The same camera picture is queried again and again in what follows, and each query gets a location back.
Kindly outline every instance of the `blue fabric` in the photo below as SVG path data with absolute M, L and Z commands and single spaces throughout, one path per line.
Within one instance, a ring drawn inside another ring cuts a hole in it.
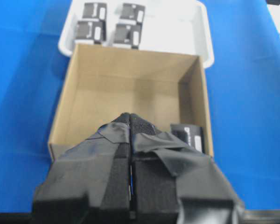
M 280 209 L 280 37 L 264 0 L 204 0 L 215 161 L 248 209 Z
M 280 38 L 264 0 L 203 0 L 215 160 L 248 209 L 280 209 Z M 0 1 L 0 212 L 30 212 L 68 58 L 70 0 Z

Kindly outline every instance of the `cardboard box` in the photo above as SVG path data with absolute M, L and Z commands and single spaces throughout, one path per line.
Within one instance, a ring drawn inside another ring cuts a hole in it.
M 123 112 L 136 113 L 162 131 L 194 124 L 213 156 L 210 112 L 199 56 L 79 44 L 49 137 L 52 159 Z

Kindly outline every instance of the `white label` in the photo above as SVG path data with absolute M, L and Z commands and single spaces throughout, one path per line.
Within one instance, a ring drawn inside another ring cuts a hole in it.
M 95 27 L 94 39 L 99 41 L 101 39 L 101 27 Z
M 91 38 L 92 37 L 92 22 L 88 22 L 88 26 L 89 26 L 89 33 L 86 37 Z
M 188 144 L 189 144 L 189 146 L 191 146 L 191 131 L 190 131 L 190 128 L 189 127 L 185 127 L 184 130 L 185 130 L 185 132 L 188 135 Z
M 133 32 L 133 45 L 135 45 L 135 46 L 139 45 L 139 32 L 138 31 Z
M 195 135 L 195 148 L 197 151 L 202 153 L 201 137 L 198 135 Z
M 104 20 L 105 19 L 105 16 L 106 16 L 106 9 L 105 8 L 100 8 L 99 10 L 99 19 L 100 20 Z
M 98 11 L 98 4 L 94 3 L 93 6 L 94 6 L 94 9 L 93 9 L 92 17 L 96 17 L 97 11 Z
M 139 11 L 138 12 L 138 16 L 137 16 L 137 21 L 138 22 L 142 22 L 143 21 L 143 15 L 144 15 L 143 11 Z

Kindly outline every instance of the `small black box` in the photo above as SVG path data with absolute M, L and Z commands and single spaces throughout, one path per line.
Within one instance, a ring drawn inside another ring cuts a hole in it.
M 204 153 L 202 128 L 196 125 L 171 124 L 171 133 L 180 140 Z
M 119 22 L 131 25 L 142 25 L 144 20 L 144 14 L 144 6 L 124 3 Z
M 138 49 L 141 41 L 141 26 L 129 24 L 117 24 L 114 46 Z

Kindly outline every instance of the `black tape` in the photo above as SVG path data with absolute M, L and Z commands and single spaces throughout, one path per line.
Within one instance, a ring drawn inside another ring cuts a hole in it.
M 133 147 L 137 153 L 154 152 L 176 177 L 178 224 L 239 222 L 244 205 L 211 157 L 170 133 L 138 133 Z
M 111 122 L 98 129 L 98 133 L 112 143 L 129 143 L 130 131 L 127 124 Z
M 32 223 L 128 220 L 128 142 L 128 125 L 112 122 L 62 154 L 35 191 Z

